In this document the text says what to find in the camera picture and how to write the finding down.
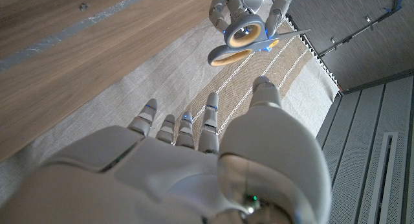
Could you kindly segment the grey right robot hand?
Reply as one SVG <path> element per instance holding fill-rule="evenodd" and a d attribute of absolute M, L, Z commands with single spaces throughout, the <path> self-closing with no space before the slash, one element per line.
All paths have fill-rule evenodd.
<path fill-rule="evenodd" d="M 157 101 L 126 128 L 49 157 L 1 207 L 2 223 L 327 223 L 331 179 L 318 141 L 256 78 L 248 111 L 217 131 L 209 94 L 198 141 L 190 113 L 150 137 Z"/>

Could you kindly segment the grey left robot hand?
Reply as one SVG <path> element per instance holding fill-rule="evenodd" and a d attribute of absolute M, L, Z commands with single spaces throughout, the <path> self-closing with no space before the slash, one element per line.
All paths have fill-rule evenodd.
<path fill-rule="evenodd" d="M 241 1 L 241 9 L 248 10 L 249 12 L 256 14 L 257 11 L 260 9 L 261 5 L 263 4 L 264 0 L 240 0 Z M 272 6 L 269 10 L 269 14 L 267 20 L 265 21 L 265 30 L 267 31 L 267 36 L 270 38 L 271 36 L 276 34 L 277 26 L 282 22 L 292 0 L 271 0 Z M 224 20 L 224 16 L 222 14 L 223 9 L 225 6 L 230 7 L 230 0 L 212 0 L 210 9 L 208 12 L 208 17 L 213 26 L 221 31 L 227 28 L 228 23 Z"/>

